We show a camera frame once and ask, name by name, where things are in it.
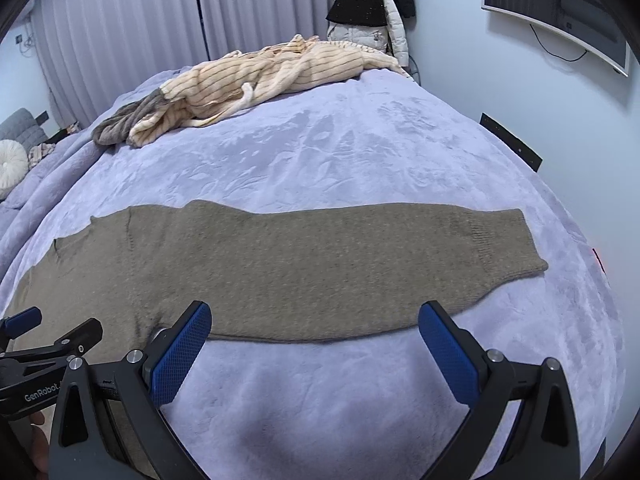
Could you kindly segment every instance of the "blue gripper pad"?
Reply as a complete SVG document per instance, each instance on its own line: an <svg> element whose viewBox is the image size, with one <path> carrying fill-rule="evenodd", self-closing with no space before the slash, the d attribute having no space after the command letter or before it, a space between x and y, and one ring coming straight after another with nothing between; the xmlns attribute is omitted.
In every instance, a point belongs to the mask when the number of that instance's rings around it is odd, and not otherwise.
<svg viewBox="0 0 640 480"><path fill-rule="evenodd" d="M4 334L9 339L16 339L36 328L42 322L42 313L37 306L19 312L4 321Z"/></svg>
<svg viewBox="0 0 640 480"><path fill-rule="evenodd" d="M156 408L172 402L211 330L211 310L201 304L151 372L149 397Z"/></svg>
<svg viewBox="0 0 640 480"><path fill-rule="evenodd" d="M418 329L453 396L472 408L480 397L478 371L429 303L420 308Z"/></svg>

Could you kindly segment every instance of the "wall-mounted tv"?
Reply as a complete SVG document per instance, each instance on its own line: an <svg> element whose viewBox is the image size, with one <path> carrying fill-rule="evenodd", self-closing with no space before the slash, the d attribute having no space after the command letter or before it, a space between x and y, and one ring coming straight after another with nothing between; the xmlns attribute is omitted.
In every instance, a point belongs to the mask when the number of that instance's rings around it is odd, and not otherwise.
<svg viewBox="0 0 640 480"><path fill-rule="evenodd" d="M482 8L548 28L629 73L629 46L599 0L484 0Z"/></svg>

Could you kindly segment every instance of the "fluffy cushion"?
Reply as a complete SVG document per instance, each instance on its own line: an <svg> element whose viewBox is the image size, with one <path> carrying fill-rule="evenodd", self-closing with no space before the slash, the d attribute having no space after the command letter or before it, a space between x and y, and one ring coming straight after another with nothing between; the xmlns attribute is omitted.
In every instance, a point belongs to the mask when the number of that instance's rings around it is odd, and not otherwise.
<svg viewBox="0 0 640 480"><path fill-rule="evenodd" d="M29 171L27 151L16 140L0 140L0 200L4 200Z"/></svg>

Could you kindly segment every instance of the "wall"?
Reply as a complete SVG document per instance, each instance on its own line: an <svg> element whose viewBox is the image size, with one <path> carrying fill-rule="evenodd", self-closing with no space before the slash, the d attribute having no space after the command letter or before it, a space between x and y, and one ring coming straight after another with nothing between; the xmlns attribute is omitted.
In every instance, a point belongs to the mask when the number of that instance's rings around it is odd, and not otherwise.
<svg viewBox="0 0 640 480"><path fill-rule="evenodd" d="M0 43L0 122L18 108L27 108L34 117L46 110L49 120L42 125L42 129L50 137L60 128L51 113L49 87L42 74L35 47L23 56L19 46L15 44L18 34L22 35L23 40L27 39L28 32L24 24L12 28Z"/></svg>
<svg viewBox="0 0 640 480"><path fill-rule="evenodd" d="M466 116L482 112L543 159L540 176L598 250L623 317L626 386L607 456L640 406L640 70L629 78L592 54L546 54L526 22L482 0L415 0L407 38L422 85ZM539 31L569 59L583 49Z"/></svg>

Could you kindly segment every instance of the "beige striped blanket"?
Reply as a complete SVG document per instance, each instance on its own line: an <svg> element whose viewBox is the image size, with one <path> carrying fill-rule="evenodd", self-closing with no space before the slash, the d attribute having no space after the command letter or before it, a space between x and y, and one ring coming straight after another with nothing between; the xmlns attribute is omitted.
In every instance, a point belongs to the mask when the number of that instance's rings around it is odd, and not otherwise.
<svg viewBox="0 0 640 480"><path fill-rule="evenodd" d="M396 58L373 48L297 34L288 43L247 54L236 50L194 66L121 107L94 128L92 137L97 144L126 141L138 148L173 128L209 126L279 94L344 81L372 68L410 77Z"/></svg>

